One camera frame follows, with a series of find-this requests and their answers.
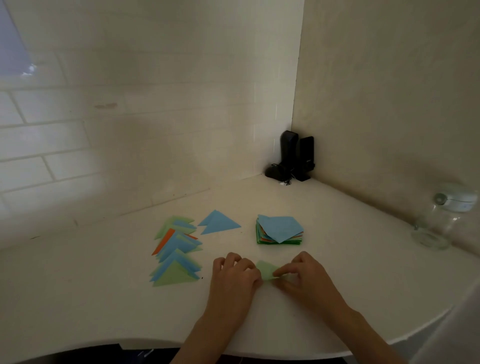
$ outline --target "white desk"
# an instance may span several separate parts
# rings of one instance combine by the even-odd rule
[[[153,236],[173,214],[198,223],[213,209],[242,228],[200,235],[191,253],[203,279],[152,287]],[[257,214],[294,216],[301,246],[257,245]],[[126,349],[179,346],[202,313],[215,257],[234,251],[276,265],[299,251],[316,257],[346,301],[390,343],[441,316],[480,274],[456,248],[433,252],[411,227],[314,180],[280,186],[256,176],[76,231],[0,251],[0,362],[119,342]],[[315,359],[347,355],[322,323],[270,284],[256,294],[228,352]]]

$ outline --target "white device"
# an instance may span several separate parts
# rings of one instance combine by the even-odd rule
[[[470,211],[477,200],[477,191],[458,183],[442,183],[440,191],[433,196],[436,205],[452,212]]]

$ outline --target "orange paper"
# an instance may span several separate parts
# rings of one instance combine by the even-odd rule
[[[167,231],[167,233],[165,234],[165,236],[163,237],[163,239],[160,241],[160,244],[158,244],[158,246],[156,247],[156,249],[154,250],[154,252],[152,253],[152,255],[156,255],[160,252],[160,250],[162,250],[163,246],[167,243],[167,241],[172,237],[173,233],[175,232],[175,230],[173,229],[169,229]]]

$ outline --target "right hand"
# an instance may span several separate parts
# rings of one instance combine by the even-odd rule
[[[291,263],[273,272],[275,277],[287,273],[298,274],[298,285],[285,279],[274,279],[272,283],[283,292],[319,314],[328,323],[338,315],[349,311],[349,307],[336,289],[325,268],[307,252],[301,252]]]

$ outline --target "stack of paper triangles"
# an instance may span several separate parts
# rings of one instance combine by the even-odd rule
[[[202,220],[202,222],[200,222],[200,224],[198,224],[198,226],[207,226],[202,232],[202,235],[223,230],[241,228],[239,224],[217,210],[213,210],[206,218]]]
[[[290,216],[258,215],[256,232],[257,244],[300,245],[303,237],[303,227]]]
[[[152,253],[159,260],[158,267],[150,274],[153,286],[193,282],[199,279],[196,275],[202,267],[186,253],[201,250],[202,243],[191,236],[196,227],[190,225],[193,219],[172,216],[167,219],[155,239],[161,239]]]

